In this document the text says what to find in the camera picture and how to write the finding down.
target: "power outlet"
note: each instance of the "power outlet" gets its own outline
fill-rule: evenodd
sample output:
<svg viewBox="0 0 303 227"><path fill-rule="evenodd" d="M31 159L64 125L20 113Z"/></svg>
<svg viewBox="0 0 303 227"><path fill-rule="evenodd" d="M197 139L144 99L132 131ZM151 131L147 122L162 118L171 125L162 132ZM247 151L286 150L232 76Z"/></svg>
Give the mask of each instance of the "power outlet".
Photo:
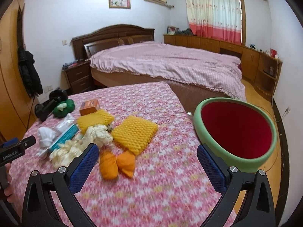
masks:
<svg viewBox="0 0 303 227"><path fill-rule="evenodd" d="M44 94L48 93L48 91L49 91L49 90L48 90L48 86L44 86L44 87L43 87L43 92L44 92Z"/></svg>
<svg viewBox="0 0 303 227"><path fill-rule="evenodd" d="M290 107L287 107L286 110L285 110L286 114L285 115L288 115L289 112L290 112Z"/></svg>

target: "wall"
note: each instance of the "wall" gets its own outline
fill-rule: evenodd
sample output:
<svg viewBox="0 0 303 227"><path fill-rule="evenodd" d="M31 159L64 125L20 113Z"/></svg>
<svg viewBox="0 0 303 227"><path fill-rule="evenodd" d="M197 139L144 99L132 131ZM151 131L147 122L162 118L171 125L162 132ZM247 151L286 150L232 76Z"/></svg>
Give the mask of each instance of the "wall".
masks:
<svg viewBox="0 0 303 227"><path fill-rule="evenodd" d="M280 225L287 221L303 195L303 28L285 0L268 0L272 17L272 48L278 51L283 65L274 95L286 132L290 180L284 213Z"/></svg>
<svg viewBox="0 0 303 227"><path fill-rule="evenodd" d="M171 25L185 30L189 27L185 0L169 0ZM246 10L246 45L255 44L262 50L270 48L271 17L266 0L244 0Z"/></svg>
<svg viewBox="0 0 303 227"><path fill-rule="evenodd" d="M169 10L143 0L131 0L131 9L109 9L108 0L25 0L24 39L42 85L67 89L61 68L75 59L71 39L120 23L154 28L155 40L162 42Z"/></svg>

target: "wardrobe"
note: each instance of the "wardrobe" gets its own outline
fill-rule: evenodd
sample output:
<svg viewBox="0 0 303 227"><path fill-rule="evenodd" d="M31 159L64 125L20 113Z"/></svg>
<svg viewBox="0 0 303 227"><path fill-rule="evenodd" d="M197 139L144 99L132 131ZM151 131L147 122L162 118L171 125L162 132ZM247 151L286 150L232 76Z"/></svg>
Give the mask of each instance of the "wardrobe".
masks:
<svg viewBox="0 0 303 227"><path fill-rule="evenodd" d="M27 126L37 119L33 110L38 100L33 104L18 69L17 20L24 4L24 0L13 0L0 20L0 142L21 140Z"/></svg>

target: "bedside table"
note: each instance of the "bedside table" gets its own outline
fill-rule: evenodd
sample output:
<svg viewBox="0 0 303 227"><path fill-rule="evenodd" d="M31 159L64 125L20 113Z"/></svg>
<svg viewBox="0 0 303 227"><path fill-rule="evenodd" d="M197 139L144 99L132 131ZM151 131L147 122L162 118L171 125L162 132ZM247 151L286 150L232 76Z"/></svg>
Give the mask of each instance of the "bedside table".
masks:
<svg viewBox="0 0 303 227"><path fill-rule="evenodd" d="M93 78L91 76L90 61L80 61L78 65L62 69L66 81L72 90L72 94L78 94L94 90Z"/></svg>

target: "pink floral sheet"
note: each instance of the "pink floral sheet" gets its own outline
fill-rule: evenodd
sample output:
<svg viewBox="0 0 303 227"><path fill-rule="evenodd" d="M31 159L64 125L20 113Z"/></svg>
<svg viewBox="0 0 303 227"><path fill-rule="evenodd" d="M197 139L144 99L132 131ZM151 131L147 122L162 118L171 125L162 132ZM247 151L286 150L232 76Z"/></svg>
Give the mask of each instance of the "pink floral sheet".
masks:
<svg viewBox="0 0 303 227"><path fill-rule="evenodd" d="M91 67L101 72L128 72L162 77L184 84L201 85L231 98L246 101L241 83L241 61L230 55L201 49L143 42L123 45L94 54Z"/></svg>
<svg viewBox="0 0 303 227"><path fill-rule="evenodd" d="M70 96L79 117L85 100L97 98L101 108L115 116L114 127L127 116L135 115L158 124L159 130L148 147L136 158L132 179L120 173L117 180L105 181L99 172L99 161L76 197L96 226L200 226L218 202L221 194L212 187L197 159L200 144L193 124L177 96L164 82L145 83L99 89ZM37 143L23 157L13 161L10 173L22 212L23 198L31 171L54 172L48 160L36 156L39 150L37 130L53 128L58 119L36 121L25 134L36 136ZM114 143L106 146L114 154L122 150ZM65 224L69 222L57 196L52 193ZM225 226L235 219L233 211Z"/></svg>

